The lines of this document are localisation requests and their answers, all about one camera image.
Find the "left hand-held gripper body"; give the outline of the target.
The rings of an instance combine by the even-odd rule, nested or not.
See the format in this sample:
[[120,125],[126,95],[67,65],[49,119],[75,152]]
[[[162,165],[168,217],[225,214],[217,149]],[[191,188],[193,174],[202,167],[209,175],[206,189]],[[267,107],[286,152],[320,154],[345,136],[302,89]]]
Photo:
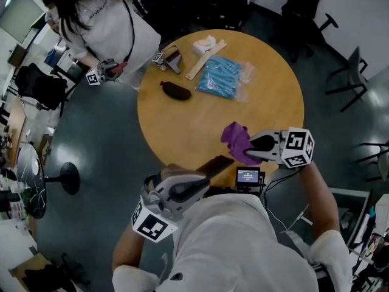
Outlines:
[[143,183],[140,200],[131,217],[133,230],[142,237],[158,243],[178,229],[178,222],[188,208],[178,208],[179,190],[184,185],[170,189],[160,186],[160,174],[151,175]]

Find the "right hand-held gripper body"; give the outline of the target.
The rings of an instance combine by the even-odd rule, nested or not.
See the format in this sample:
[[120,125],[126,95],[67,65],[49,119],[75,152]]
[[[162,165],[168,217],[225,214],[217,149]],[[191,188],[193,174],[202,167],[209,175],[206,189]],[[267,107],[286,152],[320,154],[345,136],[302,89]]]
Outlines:
[[309,165],[312,161],[315,141],[309,130],[290,127],[279,133],[276,162],[289,169]]

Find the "purple cloth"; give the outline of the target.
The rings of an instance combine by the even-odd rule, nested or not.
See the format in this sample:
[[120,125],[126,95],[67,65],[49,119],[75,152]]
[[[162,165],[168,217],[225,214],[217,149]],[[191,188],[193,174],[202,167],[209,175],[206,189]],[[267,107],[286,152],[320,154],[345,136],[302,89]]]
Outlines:
[[229,154],[235,160],[247,166],[260,165],[262,160],[252,159],[245,154],[246,150],[252,148],[249,139],[247,127],[240,125],[238,122],[232,122],[225,127],[221,135],[221,142],[227,144]]

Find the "black calculator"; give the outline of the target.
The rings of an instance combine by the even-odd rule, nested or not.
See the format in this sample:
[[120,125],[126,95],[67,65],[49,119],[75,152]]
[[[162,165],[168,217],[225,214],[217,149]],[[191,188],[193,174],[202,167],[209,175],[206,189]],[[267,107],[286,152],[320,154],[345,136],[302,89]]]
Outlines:
[[234,159],[219,155],[200,166],[197,171],[203,173],[208,179],[212,179],[229,168],[234,162]]

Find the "person's left forearm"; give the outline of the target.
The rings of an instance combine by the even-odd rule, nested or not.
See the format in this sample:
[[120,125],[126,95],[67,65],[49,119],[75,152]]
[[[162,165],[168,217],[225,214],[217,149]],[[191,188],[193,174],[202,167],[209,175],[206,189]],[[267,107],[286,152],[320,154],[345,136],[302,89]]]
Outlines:
[[112,257],[112,271],[120,266],[138,268],[145,238],[133,230],[129,224],[118,240]]

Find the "small black monitor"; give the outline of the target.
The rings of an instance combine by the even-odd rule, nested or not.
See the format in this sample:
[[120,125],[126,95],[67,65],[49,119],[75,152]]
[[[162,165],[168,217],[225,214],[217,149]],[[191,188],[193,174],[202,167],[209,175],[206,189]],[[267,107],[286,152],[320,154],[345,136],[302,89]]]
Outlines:
[[265,187],[265,175],[259,167],[237,167],[235,189],[245,193],[261,193]]

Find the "white T-shaped tool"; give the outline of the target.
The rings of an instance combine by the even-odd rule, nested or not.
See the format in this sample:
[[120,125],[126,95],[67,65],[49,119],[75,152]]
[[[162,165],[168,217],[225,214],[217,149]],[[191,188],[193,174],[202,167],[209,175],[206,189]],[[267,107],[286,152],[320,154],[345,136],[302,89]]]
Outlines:
[[312,226],[312,221],[308,218],[305,217],[305,211],[308,209],[309,205],[307,205],[296,217],[296,219],[292,222],[292,224],[287,228],[287,230],[291,230],[292,227],[300,220],[304,221],[308,225]]

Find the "plastic bag of blue items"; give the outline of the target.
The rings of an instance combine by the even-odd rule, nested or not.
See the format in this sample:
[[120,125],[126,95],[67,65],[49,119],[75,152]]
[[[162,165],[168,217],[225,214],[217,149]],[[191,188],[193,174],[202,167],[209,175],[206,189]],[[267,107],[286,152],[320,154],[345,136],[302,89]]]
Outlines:
[[248,101],[247,86],[256,69],[248,62],[235,62],[212,55],[204,65],[196,90],[237,102]]

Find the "grey waste bin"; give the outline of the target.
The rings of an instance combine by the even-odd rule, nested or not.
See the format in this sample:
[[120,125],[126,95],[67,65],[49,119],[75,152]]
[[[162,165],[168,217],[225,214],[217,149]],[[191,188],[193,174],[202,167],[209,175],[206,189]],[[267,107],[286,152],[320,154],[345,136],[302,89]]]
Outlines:
[[346,211],[345,213],[342,214],[340,217],[340,227],[341,230],[348,229],[352,220],[353,220],[354,214],[350,211]]

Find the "grey chair with black legs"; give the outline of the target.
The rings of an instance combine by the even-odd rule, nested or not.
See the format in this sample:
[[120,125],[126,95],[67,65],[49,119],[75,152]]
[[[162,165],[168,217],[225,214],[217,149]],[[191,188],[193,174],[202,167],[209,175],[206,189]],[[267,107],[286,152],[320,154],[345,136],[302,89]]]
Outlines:
[[371,163],[377,166],[379,175],[372,178],[368,178],[365,180],[365,182],[371,183],[373,181],[378,181],[378,180],[382,180],[383,182],[386,182],[389,179],[389,141],[386,141],[386,143],[364,142],[359,144],[359,146],[379,147],[378,153],[367,156],[365,158],[357,159],[355,161],[355,163],[360,163],[360,162],[365,162],[365,161],[372,160],[373,158],[376,158],[376,160],[372,161]]
[[368,81],[363,76],[362,72],[367,68],[367,62],[362,58],[360,54],[360,47],[357,46],[355,50],[350,55],[347,64],[330,73],[330,76],[337,75],[341,72],[347,72],[347,83],[346,86],[342,88],[333,89],[330,91],[326,91],[326,95],[337,94],[340,92],[345,92],[349,90],[361,89],[359,93],[355,95],[355,97],[348,102],[341,110],[341,113],[344,113],[352,104],[354,104],[357,100],[361,100],[362,96],[368,91],[367,83]]

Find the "wooden ruler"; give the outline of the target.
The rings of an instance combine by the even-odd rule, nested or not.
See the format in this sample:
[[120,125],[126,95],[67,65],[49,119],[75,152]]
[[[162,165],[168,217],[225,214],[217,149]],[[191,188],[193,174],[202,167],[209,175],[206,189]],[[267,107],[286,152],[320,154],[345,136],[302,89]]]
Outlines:
[[212,55],[216,55],[219,51],[227,46],[227,43],[224,40],[218,42],[215,46],[213,46],[210,50],[207,50],[204,55],[200,57],[198,62],[192,67],[190,72],[185,76],[188,80],[193,80],[198,72],[204,67],[208,59]]

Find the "white desk with clutter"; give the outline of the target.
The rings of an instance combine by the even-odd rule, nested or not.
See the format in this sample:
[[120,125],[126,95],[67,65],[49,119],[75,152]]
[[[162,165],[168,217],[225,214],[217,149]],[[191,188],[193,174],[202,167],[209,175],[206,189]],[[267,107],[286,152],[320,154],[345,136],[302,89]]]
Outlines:
[[349,240],[353,271],[351,292],[389,292],[389,194],[365,206]]

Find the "tall black office chair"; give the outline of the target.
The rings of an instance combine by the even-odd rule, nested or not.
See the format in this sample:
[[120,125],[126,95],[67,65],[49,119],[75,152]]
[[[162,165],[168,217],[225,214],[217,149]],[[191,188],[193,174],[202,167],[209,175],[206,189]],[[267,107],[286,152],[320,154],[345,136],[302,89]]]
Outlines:
[[281,32],[271,36],[269,42],[290,46],[292,63],[297,62],[300,49],[306,49],[306,55],[311,57],[314,51],[310,45],[326,44],[323,31],[328,26],[332,25],[336,29],[339,27],[329,14],[326,14],[327,20],[321,26],[316,25],[314,19],[319,2],[320,0],[287,0],[281,8]]

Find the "wooden desk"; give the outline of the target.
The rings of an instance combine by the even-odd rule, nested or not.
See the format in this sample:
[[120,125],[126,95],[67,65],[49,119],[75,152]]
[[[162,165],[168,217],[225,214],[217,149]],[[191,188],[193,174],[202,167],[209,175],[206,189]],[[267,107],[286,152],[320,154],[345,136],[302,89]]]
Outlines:
[[13,102],[12,108],[10,110],[10,116],[8,119],[9,124],[9,135],[12,141],[12,148],[7,150],[9,157],[9,164],[11,168],[14,168],[16,165],[16,160],[19,151],[19,145],[21,141],[21,135],[26,121],[26,114],[19,97]]

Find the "black mesh office chair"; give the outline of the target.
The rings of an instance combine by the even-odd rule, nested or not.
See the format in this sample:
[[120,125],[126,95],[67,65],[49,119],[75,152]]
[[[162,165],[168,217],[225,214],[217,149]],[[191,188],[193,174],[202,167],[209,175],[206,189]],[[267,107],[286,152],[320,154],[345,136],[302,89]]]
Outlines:
[[15,77],[15,85],[19,97],[35,99],[39,110],[55,111],[60,107],[60,116],[63,115],[65,103],[69,101],[68,97],[77,87],[77,84],[74,84],[69,89],[64,78],[45,74],[35,63],[20,67]]

